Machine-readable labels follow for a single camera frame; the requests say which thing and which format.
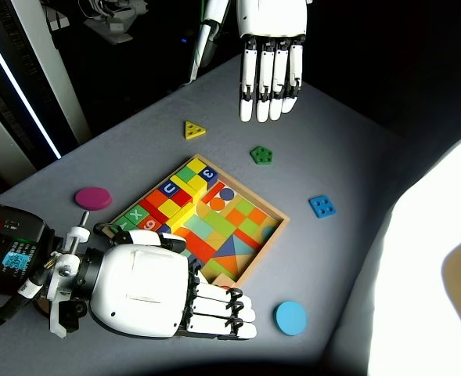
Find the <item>green block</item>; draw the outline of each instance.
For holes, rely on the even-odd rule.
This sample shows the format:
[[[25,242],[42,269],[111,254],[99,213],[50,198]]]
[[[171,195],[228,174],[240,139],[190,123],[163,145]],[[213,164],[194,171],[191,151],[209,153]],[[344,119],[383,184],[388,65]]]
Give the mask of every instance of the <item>green block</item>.
[[[236,276],[234,276],[232,273],[230,273],[227,269],[225,269],[223,266],[218,264],[215,260],[211,259],[209,260],[206,265],[209,265],[210,268],[212,268],[217,274],[223,273],[227,277],[232,278],[233,280],[236,280]]]
[[[254,231],[256,231],[258,225],[251,221],[249,218],[243,220],[243,222],[239,225],[239,229],[242,230],[246,235],[252,237]]]
[[[210,211],[204,216],[205,223],[218,231],[223,237],[229,237],[236,230],[236,227],[219,215],[216,211]]]
[[[214,231],[205,221],[199,218],[197,215],[192,215],[188,221],[183,223],[183,226],[191,230],[202,240],[206,240],[207,237]]]
[[[188,183],[189,180],[193,178],[195,175],[196,173],[186,166],[182,168],[180,171],[178,171],[176,174],[176,176],[178,176],[185,183]]]
[[[239,203],[236,205],[236,209],[243,213],[244,215],[249,215],[253,209],[254,209],[254,205],[251,204],[249,201],[247,200],[241,200],[239,201]]]
[[[138,225],[138,223],[145,219],[148,214],[149,212],[147,210],[145,210],[139,205],[136,205],[124,217],[129,219],[129,221],[134,225]]]
[[[251,157],[257,165],[270,165],[272,163],[272,151],[263,146],[255,147],[251,152]]]
[[[125,216],[120,217],[117,221],[115,221],[115,224],[119,225],[123,231],[134,230],[136,228],[136,226],[133,225]]]

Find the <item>blue sticker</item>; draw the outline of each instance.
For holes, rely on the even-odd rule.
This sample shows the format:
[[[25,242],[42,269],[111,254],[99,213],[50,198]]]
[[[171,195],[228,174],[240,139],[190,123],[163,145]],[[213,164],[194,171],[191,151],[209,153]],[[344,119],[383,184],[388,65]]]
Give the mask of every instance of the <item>blue sticker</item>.
[[[8,254],[2,260],[2,264],[6,268],[13,268],[19,270],[25,270],[30,261],[29,255],[22,255],[21,253],[8,252]]]

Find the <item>blue circle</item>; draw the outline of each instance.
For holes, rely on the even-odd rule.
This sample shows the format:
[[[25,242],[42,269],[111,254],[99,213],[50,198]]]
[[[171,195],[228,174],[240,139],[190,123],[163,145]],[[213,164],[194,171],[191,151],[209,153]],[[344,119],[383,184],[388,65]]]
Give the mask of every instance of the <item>blue circle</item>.
[[[299,335],[307,327],[307,313],[298,302],[284,302],[276,309],[276,323],[284,334]]]
[[[234,197],[233,190],[231,190],[230,188],[223,188],[222,190],[220,190],[220,197],[225,201],[232,200]]]

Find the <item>yellow cube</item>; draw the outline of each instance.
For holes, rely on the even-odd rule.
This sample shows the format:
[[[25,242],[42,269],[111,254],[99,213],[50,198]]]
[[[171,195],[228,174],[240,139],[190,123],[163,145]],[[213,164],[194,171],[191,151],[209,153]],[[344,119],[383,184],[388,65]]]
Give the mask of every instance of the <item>yellow cube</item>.
[[[195,201],[200,200],[200,198],[206,193],[207,191],[207,181],[201,178],[198,175],[193,176],[189,182],[187,183],[191,186],[195,191],[196,194],[193,196]]]
[[[166,215],[168,218],[175,215],[178,210],[180,210],[178,204],[169,198],[159,207],[159,212]]]
[[[179,229],[183,223],[188,221],[192,215],[196,214],[196,205],[193,202],[189,202],[183,208],[166,221],[166,224],[171,229],[171,233],[174,233]]]
[[[201,172],[206,168],[206,165],[202,163],[199,158],[193,158],[187,165],[186,167],[190,168],[192,171],[194,171],[196,174]]]
[[[169,178],[174,184],[179,186],[181,189],[183,189],[186,193],[188,193],[190,196],[194,196],[196,194],[196,191],[189,186],[187,183],[185,183],[183,180],[181,180],[178,176],[173,175],[171,178]]]

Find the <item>light blue disc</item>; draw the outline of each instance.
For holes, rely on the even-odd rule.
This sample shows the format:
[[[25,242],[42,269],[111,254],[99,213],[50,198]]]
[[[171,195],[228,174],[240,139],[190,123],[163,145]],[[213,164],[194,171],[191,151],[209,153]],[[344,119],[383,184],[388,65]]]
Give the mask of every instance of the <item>light blue disc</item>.
[[[299,335],[307,327],[307,312],[298,302],[284,302],[276,309],[276,323],[287,335]]]

